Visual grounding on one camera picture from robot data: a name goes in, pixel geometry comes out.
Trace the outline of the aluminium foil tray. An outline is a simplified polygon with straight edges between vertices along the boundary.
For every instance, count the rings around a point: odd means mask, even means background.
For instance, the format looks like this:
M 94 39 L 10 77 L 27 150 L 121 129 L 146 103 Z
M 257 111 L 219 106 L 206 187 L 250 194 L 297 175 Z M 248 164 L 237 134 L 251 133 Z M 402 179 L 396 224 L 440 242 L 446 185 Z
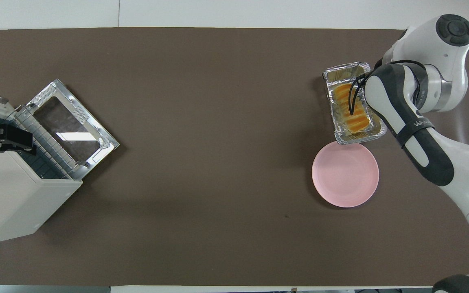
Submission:
M 331 67 L 323 72 L 323 80 L 325 82 L 324 88 L 331 108 L 334 135 L 337 143 L 339 144 L 368 142 L 378 139 L 386 134 L 387 126 L 367 104 L 364 89 L 361 86 L 362 81 L 371 71 L 372 68 L 367 62 L 353 62 Z M 346 129 L 346 126 L 340 119 L 340 113 L 333 98 L 333 89 L 338 85 L 345 83 L 352 84 L 351 87 L 356 90 L 354 98 L 356 98 L 356 96 L 359 97 L 367 116 L 370 119 L 370 125 L 364 131 L 351 133 Z

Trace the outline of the yellow striped bread loaf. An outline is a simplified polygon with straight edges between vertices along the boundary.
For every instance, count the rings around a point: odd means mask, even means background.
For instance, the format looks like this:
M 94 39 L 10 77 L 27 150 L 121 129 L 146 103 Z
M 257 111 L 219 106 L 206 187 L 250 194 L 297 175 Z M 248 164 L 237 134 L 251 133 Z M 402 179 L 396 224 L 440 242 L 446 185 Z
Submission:
M 364 131 L 370 125 L 370 119 L 359 97 L 354 98 L 356 90 L 352 84 L 345 83 L 333 89 L 335 105 L 340 113 L 340 119 L 351 133 Z

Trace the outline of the glass oven door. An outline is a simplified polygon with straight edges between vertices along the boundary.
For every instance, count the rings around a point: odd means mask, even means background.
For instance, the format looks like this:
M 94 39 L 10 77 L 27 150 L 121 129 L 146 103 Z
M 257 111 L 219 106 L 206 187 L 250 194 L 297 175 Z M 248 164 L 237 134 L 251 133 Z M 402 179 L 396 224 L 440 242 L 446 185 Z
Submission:
M 106 156 L 119 147 L 112 134 L 58 79 L 47 85 L 24 108 L 72 157 L 71 176 L 83 180 Z

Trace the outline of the cream white toaster oven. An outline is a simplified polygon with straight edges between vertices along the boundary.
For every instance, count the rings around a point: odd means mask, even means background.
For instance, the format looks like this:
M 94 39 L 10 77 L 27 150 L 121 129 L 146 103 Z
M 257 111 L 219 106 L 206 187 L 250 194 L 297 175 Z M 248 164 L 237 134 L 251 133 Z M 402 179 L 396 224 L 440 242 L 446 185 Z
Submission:
M 0 97 L 0 124 L 14 126 L 19 107 Z M 41 179 L 18 154 L 0 151 L 0 241 L 36 232 L 82 185 L 82 180 Z

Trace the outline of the brown paper table mat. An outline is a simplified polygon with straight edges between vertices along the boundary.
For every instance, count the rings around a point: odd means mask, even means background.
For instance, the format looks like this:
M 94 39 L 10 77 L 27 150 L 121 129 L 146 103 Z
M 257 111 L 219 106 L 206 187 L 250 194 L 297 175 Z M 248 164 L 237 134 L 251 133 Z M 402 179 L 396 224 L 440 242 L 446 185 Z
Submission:
M 356 208 L 311 180 L 334 141 L 322 73 L 375 63 L 400 30 L 0 30 L 0 96 L 60 79 L 119 141 L 0 285 L 431 286 L 469 274 L 469 225 L 390 133 Z

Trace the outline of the pink round plate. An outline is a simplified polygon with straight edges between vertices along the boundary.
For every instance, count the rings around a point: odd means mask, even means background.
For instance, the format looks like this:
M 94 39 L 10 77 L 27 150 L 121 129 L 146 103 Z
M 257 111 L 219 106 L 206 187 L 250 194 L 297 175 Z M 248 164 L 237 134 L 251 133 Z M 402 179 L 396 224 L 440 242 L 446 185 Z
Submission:
M 379 167 L 365 146 L 331 142 L 315 156 L 311 179 L 326 202 L 353 208 L 372 198 L 379 184 Z

